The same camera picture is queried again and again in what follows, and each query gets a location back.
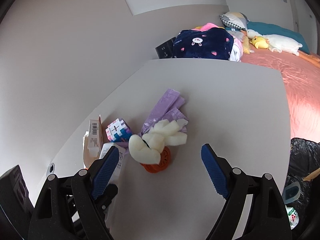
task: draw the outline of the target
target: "orange plastic wheel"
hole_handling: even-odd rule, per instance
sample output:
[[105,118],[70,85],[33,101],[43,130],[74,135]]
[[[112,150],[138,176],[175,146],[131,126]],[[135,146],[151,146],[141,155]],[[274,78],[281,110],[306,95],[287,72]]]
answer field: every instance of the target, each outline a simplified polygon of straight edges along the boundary
[[170,163],[171,160],[171,152],[170,149],[168,147],[165,147],[163,152],[161,153],[161,159],[160,159],[160,163],[159,164],[141,164],[146,171],[150,172],[150,173],[157,173],[159,171],[163,171],[165,170]]

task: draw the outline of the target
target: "blue textured pad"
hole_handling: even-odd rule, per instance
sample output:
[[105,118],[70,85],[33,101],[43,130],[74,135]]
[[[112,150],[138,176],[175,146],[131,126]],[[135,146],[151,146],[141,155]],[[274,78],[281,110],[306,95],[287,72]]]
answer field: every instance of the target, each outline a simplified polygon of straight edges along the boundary
[[119,150],[117,147],[114,147],[114,149],[109,154],[109,156],[107,157],[107,159],[105,160],[100,170],[97,172],[97,175],[94,177],[92,181],[91,196],[93,200],[96,200],[97,197],[103,194],[118,162],[119,162]]
[[201,148],[201,159],[217,193],[222,195],[225,199],[228,198],[230,192],[228,190],[227,178],[206,145],[203,145]]

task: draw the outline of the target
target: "navy blue blanket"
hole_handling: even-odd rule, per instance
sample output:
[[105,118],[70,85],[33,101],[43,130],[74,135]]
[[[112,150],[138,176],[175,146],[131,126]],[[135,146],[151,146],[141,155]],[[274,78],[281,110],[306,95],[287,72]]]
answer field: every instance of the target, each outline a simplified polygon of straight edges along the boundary
[[172,57],[229,60],[232,46],[233,37],[222,28],[183,30],[174,41]]

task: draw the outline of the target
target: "colorful cube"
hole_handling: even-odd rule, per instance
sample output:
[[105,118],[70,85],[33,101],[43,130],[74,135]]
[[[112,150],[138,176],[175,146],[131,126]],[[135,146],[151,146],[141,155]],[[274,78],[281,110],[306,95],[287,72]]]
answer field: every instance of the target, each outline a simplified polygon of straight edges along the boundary
[[122,118],[116,119],[106,129],[110,142],[128,142],[132,131]]

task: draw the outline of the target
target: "yellow duck plush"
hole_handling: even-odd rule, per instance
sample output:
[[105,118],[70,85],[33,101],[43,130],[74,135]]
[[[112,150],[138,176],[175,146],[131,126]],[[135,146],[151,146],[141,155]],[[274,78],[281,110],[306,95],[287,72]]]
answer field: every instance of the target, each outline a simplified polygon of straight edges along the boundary
[[257,49],[267,49],[269,48],[269,40],[260,36],[255,36],[250,43],[253,44]]

